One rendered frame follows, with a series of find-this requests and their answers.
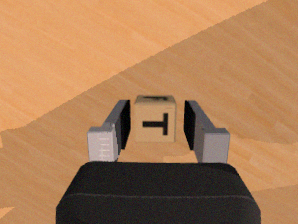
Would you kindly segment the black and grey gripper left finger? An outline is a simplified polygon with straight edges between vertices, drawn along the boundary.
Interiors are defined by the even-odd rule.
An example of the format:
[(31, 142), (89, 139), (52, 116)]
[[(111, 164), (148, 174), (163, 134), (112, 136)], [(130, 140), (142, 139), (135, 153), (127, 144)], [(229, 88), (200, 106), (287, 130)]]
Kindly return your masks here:
[(130, 100), (119, 100), (102, 126), (92, 126), (87, 132), (89, 162), (117, 162), (130, 130)]

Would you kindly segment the tan letter block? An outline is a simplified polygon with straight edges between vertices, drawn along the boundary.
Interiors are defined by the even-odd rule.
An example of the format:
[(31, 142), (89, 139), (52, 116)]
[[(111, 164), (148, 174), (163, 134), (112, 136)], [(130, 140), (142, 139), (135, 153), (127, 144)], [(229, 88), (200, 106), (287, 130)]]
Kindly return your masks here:
[(176, 142), (177, 104), (172, 95), (138, 95), (134, 103), (136, 143)]

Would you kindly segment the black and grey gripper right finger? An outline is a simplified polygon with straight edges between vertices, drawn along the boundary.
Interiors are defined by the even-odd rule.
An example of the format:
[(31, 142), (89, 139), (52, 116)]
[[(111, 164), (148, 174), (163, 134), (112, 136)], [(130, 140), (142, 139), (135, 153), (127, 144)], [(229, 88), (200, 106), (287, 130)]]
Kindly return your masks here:
[(227, 164), (231, 134), (216, 128), (196, 100), (185, 100), (183, 130), (199, 163)]

